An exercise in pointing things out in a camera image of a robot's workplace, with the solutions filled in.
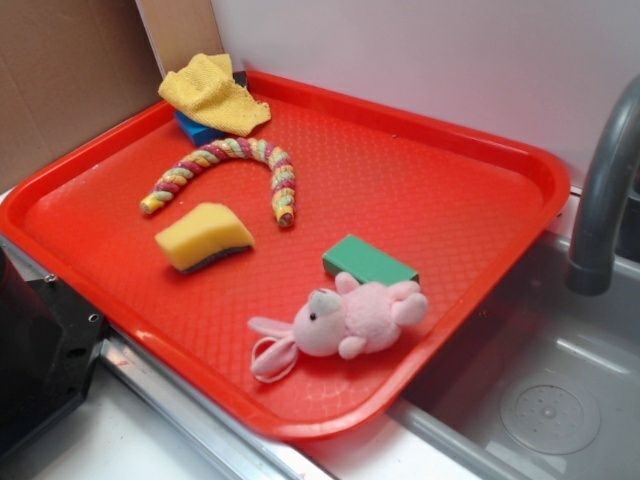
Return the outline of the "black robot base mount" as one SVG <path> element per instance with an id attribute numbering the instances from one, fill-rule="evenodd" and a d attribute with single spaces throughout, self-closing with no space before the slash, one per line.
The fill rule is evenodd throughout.
<path id="1" fill-rule="evenodd" d="M 25 280 L 1 253 L 1 458 L 87 398 L 107 327 L 61 279 Z"/>

